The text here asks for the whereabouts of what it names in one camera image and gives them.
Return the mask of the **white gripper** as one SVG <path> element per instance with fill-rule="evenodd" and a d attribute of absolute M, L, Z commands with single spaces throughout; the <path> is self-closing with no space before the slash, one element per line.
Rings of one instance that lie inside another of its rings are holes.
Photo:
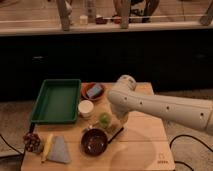
<path fill-rule="evenodd" d="M 110 109 L 121 125 L 124 125 L 128 121 L 129 110 L 127 108 L 111 104 Z"/>

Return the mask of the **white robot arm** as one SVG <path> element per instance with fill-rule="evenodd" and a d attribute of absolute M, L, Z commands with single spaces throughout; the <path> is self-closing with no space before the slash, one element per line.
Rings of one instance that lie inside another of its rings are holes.
<path fill-rule="evenodd" d="M 136 92 L 137 83 L 122 75 L 108 90 L 112 113 L 123 120 L 130 112 L 143 112 L 213 136 L 213 101 Z"/>

